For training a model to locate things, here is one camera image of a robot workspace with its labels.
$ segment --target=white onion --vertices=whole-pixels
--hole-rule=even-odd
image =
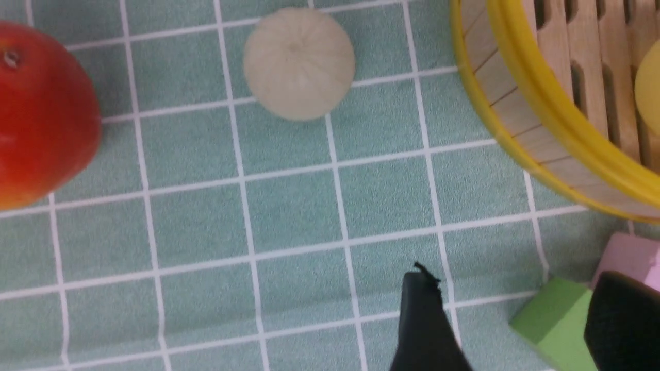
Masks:
[[[271,113],[302,121],[330,112],[355,76],[348,34],[313,9],[286,8],[262,19],[247,39],[247,85]]]

